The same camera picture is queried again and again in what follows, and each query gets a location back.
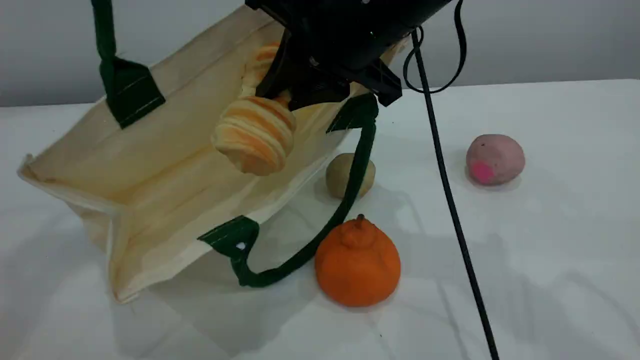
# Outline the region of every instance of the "green handle strap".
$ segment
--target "green handle strap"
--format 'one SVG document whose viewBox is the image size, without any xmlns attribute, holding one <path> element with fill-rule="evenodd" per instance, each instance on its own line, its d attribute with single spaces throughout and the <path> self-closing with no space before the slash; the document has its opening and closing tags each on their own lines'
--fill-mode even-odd
<svg viewBox="0 0 640 360">
<path fill-rule="evenodd" d="M 107 105 L 124 129 L 164 104 L 164 97 L 146 66 L 116 56 L 111 0 L 91 0 L 91 4 Z"/>
<path fill-rule="evenodd" d="M 378 114 L 376 98 L 363 95 L 350 100 L 336 116 L 329 131 L 361 127 L 360 140 L 356 147 L 349 181 L 342 202 L 327 224 L 310 243 L 282 265 L 255 273 L 249 269 L 247 259 L 260 232 L 260 225 L 247 217 L 237 217 L 199 237 L 214 250 L 231 259 L 231 265 L 241 286 L 261 288 L 282 280 L 303 266 L 316 254 L 316 250 L 329 232 L 342 224 L 355 202 L 364 175 L 376 133 L 375 118 Z"/>
</svg>

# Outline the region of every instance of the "black cable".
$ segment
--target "black cable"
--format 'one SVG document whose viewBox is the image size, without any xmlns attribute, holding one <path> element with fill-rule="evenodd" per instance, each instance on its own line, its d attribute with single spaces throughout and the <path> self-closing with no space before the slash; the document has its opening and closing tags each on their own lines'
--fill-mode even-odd
<svg viewBox="0 0 640 360">
<path fill-rule="evenodd" d="M 422 54 L 420 53 L 420 41 L 418 39 L 418 31 L 414 30 L 411 33 L 413 40 L 413 50 L 410 53 L 415 55 L 415 60 L 418 65 L 418 71 L 420 73 L 420 80 L 422 82 L 422 88 L 427 91 L 422 91 L 424 94 L 424 100 L 427 104 L 427 113 L 429 115 L 429 124 L 431 125 L 431 135 L 433 137 L 433 146 L 436 152 L 436 159 L 438 161 L 438 169 L 440 171 L 440 179 L 442 180 L 442 187 L 444 188 L 445 196 L 447 197 L 447 205 L 449 206 L 449 212 L 451 213 L 451 220 L 453 221 L 453 227 L 456 230 L 456 237 L 458 238 L 458 244 L 460 245 L 460 252 L 462 253 L 462 259 L 467 269 L 467 275 L 469 277 L 469 283 L 471 284 L 471 290 L 474 294 L 474 300 L 476 301 L 476 307 L 480 315 L 480 321 L 484 330 L 484 336 L 486 338 L 487 345 L 489 347 L 489 353 L 492 360 L 499 360 L 498 349 L 495 346 L 495 340 L 493 338 L 493 332 L 489 323 L 489 317 L 486 314 L 486 308 L 480 293 L 480 287 L 476 279 L 476 273 L 474 272 L 473 264 L 471 263 L 471 257 L 469 255 L 469 249 L 467 248 L 467 242 L 465 235 L 462 232 L 462 225 L 460 224 L 460 218 L 458 217 L 458 210 L 456 209 L 456 203 L 453 201 L 453 194 L 451 193 L 451 186 L 449 185 L 449 178 L 447 176 L 447 169 L 444 165 L 444 157 L 442 156 L 442 147 L 440 145 L 440 135 L 438 135 L 438 127 L 436 125 L 436 115 L 433 111 L 433 103 L 431 102 L 431 94 L 429 90 L 429 83 L 427 81 L 426 71 L 424 70 L 424 62 L 422 61 Z"/>
<path fill-rule="evenodd" d="M 458 34 L 458 45 L 460 46 L 460 60 L 458 61 L 458 69 L 456 70 L 456 73 L 453 75 L 451 80 L 449 80 L 449 82 L 445 86 L 437 90 L 430 91 L 431 94 L 436 94 L 438 92 L 441 92 L 442 90 L 448 88 L 451 84 L 453 84 L 453 82 L 458 78 L 458 75 L 460 75 L 462 68 L 465 66 L 465 60 L 467 59 L 467 36 L 465 35 L 465 28 L 462 27 L 462 16 L 461 16 L 462 1 L 463 0 L 458 1 L 458 4 L 456 4 L 456 8 L 453 11 L 453 23 L 456 26 L 456 33 Z M 422 41 L 424 40 L 424 29 L 421 26 L 421 27 L 418 27 L 418 30 L 420 30 L 420 39 L 418 40 L 418 46 L 420 46 L 422 45 Z M 403 65 L 404 83 L 406 83 L 406 87 L 408 87 L 409 89 L 422 93 L 423 90 L 416 88 L 408 80 L 409 61 L 411 61 L 411 58 L 414 55 L 415 55 L 415 48 L 413 48 L 409 52 L 409 54 L 406 56 L 406 59 L 404 59 L 404 65 Z"/>
</svg>

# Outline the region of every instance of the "red potato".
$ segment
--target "red potato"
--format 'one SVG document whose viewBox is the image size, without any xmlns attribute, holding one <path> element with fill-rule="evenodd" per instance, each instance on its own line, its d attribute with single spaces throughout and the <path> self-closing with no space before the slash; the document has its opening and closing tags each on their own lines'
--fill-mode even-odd
<svg viewBox="0 0 640 360">
<path fill-rule="evenodd" d="M 499 134 L 478 136 L 467 151 L 467 168 L 482 185 L 508 183 L 524 169 L 524 151 L 516 140 Z"/>
</svg>

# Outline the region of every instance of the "tote bag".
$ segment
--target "tote bag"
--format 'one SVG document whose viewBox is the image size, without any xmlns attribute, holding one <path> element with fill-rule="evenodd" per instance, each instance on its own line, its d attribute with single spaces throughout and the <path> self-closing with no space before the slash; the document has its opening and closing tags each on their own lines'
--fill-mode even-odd
<svg viewBox="0 0 640 360">
<path fill-rule="evenodd" d="M 238 171 L 210 141 L 237 98 L 244 65 L 284 31 L 242 6 L 160 63 L 147 68 L 115 56 L 110 0 L 92 0 L 106 97 L 19 176 L 64 200 L 106 253 L 117 302 L 171 279 L 211 250 L 230 258 L 240 285 L 272 284 L 313 257 L 353 205 L 374 139 L 376 99 L 358 84 L 342 103 L 294 111 L 298 127 L 284 169 L 259 177 Z M 399 46 L 383 56 L 389 62 Z M 327 162 L 349 129 L 360 128 L 346 195 L 321 232 L 281 266 L 255 273 L 247 257 L 260 224 Z"/>
</svg>

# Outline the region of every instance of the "striped bread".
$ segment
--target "striped bread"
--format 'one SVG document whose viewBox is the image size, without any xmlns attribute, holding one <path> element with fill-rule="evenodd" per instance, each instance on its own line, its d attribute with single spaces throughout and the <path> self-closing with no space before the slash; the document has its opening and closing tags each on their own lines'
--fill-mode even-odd
<svg viewBox="0 0 640 360">
<path fill-rule="evenodd" d="M 229 104 L 212 142 L 240 171 L 266 176 L 284 168 L 295 129 L 286 104 L 248 96 Z"/>
<path fill-rule="evenodd" d="M 264 76 L 269 71 L 273 59 L 278 52 L 279 42 L 273 42 L 258 49 L 249 59 L 242 78 L 242 90 L 240 97 L 255 95 L 255 88 L 258 87 Z"/>
</svg>

